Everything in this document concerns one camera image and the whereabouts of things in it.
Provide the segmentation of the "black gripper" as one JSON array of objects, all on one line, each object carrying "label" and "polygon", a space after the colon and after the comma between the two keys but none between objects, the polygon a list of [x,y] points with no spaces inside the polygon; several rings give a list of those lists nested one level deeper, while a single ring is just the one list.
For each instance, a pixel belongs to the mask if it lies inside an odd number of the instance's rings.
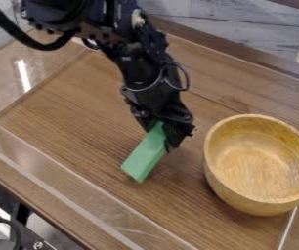
[{"label": "black gripper", "polygon": [[180,94],[176,91],[132,92],[125,86],[121,87],[121,94],[130,113],[146,132],[160,121],[165,123],[165,149],[170,152],[192,136],[196,128],[193,114],[182,104]]}]

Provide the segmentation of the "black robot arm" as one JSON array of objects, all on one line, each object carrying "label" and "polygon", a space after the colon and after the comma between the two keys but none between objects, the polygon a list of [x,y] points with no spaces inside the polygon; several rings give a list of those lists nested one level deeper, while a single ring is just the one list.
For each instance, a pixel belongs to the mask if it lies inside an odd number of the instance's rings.
[{"label": "black robot arm", "polygon": [[88,47],[116,64],[121,94],[145,130],[161,126],[164,146],[173,149],[194,130],[193,114],[181,101],[190,80],[168,53],[166,34],[136,0],[22,0],[24,18],[40,30],[74,31]]}]

